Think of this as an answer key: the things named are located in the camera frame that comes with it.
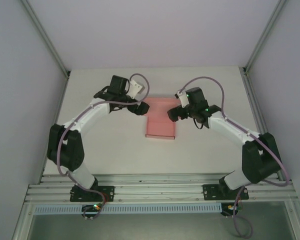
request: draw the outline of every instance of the pink box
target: pink box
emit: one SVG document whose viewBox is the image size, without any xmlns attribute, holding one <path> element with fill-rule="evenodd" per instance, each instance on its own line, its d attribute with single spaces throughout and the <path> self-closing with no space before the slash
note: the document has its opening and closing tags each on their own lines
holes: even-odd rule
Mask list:
<svg viewBox="0 0 300 240">
<path fill-rule="evenodd" d="M 146 138 L 155 139 L 175 139 L 176 123 L 168 117 L 167 111 L 178 106 L 180 101 L 175 98 L 166 97 L 147 97 L 144 100 L 149 104 L 147 122 L 146 122 Z"/>
</svg>

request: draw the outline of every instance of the metal profile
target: metal profile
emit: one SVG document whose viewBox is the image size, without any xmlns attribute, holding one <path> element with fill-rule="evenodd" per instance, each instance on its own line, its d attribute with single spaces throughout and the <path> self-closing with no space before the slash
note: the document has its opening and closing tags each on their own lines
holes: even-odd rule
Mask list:
<svg viewBox="0 0 300 240">
<path fill-rule="evenodd" d="M 279 0 L 258 40 L 258 42 L 256 43 L 256 46 L 253 49 L 253 52 L 247 62 L 247 64 L 245 65 L 245 73 L 249 73 L 249 71 L 251 70 L 252 66 L 254 65 L 259 53 L 261 52 L 265 42 L 267 41 L 272 29 L 275 26 L 275 23 L 277 22 L 277 20 L 279 19 L 279 16 L 281 15 L 284 7 L 287 5 L 288 0 Z"/>
<path fill-rule="evenodd" d="M 39 35 L 41 36 L 43 42 L 47 46 L 48 50 L 52 54 L 52 57 L 54 58 L 55 62 L 57 63 L 58 67 L 66 77 L 66 79 L 69 78 L 69 71 L 65 67 L 61 57 L 59 56 L 56 48 L 54 47 L 52 41 L 50 40 L 47 32 L 45 31 L 44 27 L 42 26 L 41 22 L 39 21 L 36 12 L 32 8 L 31 4 L 28 2 L 28 0 L 20 0 L 23 8 L 25 9 L 25 12 L 29 16 L 30 20 L 32 21 L 34 27 L 38 31 Z"/>
<path fill-rule="evenodd" d="M 14 229 L 12 240 L 24 240 L 28 238 L 34 217 L 33 210 L 34 206 L 32 204 L 22 206 L 18 222 Z"/>
<path fill-rule="evenodd" d="M 158 175 L 96 175 L 100 185 L 114 186 L 111 204 L 185 204 L 225 203 L 227 200 L 206 201 L 203 184 L 217 184 L 224 174 L 158 174 Z M 279 183 L 273 174 L 269 180 Z M 44 176 L 40 185 L 30 185 L 25 203 L 74 204 L 69 202 L 73 183 L 67 177 Z M 292 184 L 277 187 L 260 182 L 247 186 L 250 199 L 246 202 L 282 202 L 298 199 Z"/>
<path fill-rule="evenodd" d="M 267 129 L 267 125 L 266 125 L 265 119 L 263 117 L 263 114 L 261 112 L 261 108 L 260 108 L 258 99 L 256 97 L 254 87 L 251 84 L 250 78 L 245 74 L 244 69 L 242 67 L 240 67 L 239 70 L 241 73 L 245 92 L 246 92 L 248 100 L 249 100 L 253 118 L 255 120 L 256 128 L 259 133 L 264 134 L 268 131 L 268 129 Z"/>
<path fill-rule="evenodd" d="M 300 240 L 300 202 L 288 200 L 284 203 L 295 238 Z"/>
<path fill-rule="evenodd" d="M 82 204 L 37 205 L 34 215 L 83 214 Z M 221 213 L 221 203 L 167 203 L 167 204 L 107 204 L 101 214 L 198 214 Z"/>
</svg>

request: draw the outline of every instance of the gray wall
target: gray wall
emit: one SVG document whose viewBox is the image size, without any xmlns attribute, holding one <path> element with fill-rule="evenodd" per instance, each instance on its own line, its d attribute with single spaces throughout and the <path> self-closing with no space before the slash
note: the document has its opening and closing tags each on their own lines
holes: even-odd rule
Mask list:
<svg viewBox="0 0 300 240">
<path fill-rule="evenodd" d="M 250 76 L 300 198 L 300 0 L 287 3 Z"/>
<path fill-rule="evenodd" d="M 0 1 L 0 240 L 38 180 L 65 78 L 17 0 Z"/>
<path fill-rule="evenodd" d="M 100 69 L 244 66 L 278 0 L 29 2 L 69 69 Z"/>
</svg>

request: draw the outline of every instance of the white table surface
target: white table surface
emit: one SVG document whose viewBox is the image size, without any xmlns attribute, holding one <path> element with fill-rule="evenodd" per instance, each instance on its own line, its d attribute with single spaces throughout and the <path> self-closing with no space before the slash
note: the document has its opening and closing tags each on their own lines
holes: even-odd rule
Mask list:
<svg viewBox="0 0 300 240">
<path fill-rule="evenodd" d="M 145 75 L 151 97 L 173 97 L 192 78 L 208 76 L 220 81 L 225 91 L 225 112 L 232 119 L 256 131 L 239 68 L 170 67 L 78 69 L 70 75 L 58 124 L 64 124 L 83 111 L 94 94 L 110 84 L 112 75 L 129 78 Z M 201 87 L 210 105 L 221 106 L 221 91 L 209 80 L 198 80 L 191 87 Z M 127 109 L 102 118 L 84 137 L 84 162 L 92 174 L 187 174 L 229 173 L 241 166 L 241 149 L 222 135 L 195 127 L 192 119 L 176 123 L 175 140 L 145 137 L 146 117 Z M 45 175 L 57 174 L 48 160 Z"/>
</svg>

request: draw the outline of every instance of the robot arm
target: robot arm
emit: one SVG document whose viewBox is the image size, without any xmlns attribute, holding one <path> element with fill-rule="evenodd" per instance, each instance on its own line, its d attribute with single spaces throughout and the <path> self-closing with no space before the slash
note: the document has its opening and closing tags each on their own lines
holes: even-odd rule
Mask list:
<svg viewBox="0 0 300 240">
<path fill-rule="evenodd" d="M 197 123 L 202 124 L 242 148 L 241 167 L 219 180 L 219 188 L 225 195 L 241 186 L 250 183 L 257 184 L 281 169 L 276 160 L 251 137 L 251 135 L 256 136 L 280 159 L 276 141 L 270 133 L 260 134 L 241 126 L 227 116 L 225 118 L 220 107 L 208 105 L 208 101 L 199 87 L 177 92 L 175 96 L 180 99 L 181 105 L 167 112 L 173 122 L 192 118 L 196 125 Z M 248 134 L 230 122 L 238 125 Z"/>
<path fill-rule="evenodd" d="M 97 179 L 89 172 L 83 163 L 85 153 L 82 138 L 96 124 L 96 122 L 113 111 L 127 108 L 136 115 L 144 115 L 148 112 L 149 105 L 141 102 L 139 105 L 122 105 L 109 103 L 105 101 L 116 101 L 121 103 L 135 103 L 135 97 L 144 90 L 144 86 L 133 79 L 129 81 L 126 78 L 113 76 L 109 86 L 93 96 L 92 101 L 85 113 L 77 115 L 72 120 L 63 125 L 55 124 L 50 129 L 47 157 L 57 164 L 58 144 L 66 128 L 73 122 L 74 125 L 69 129 L 61 146 L 60 165 L 68 171 L 68 174 L 78 184 L 85 189 L 95 189 L 98 187 Z"/>
</svg>

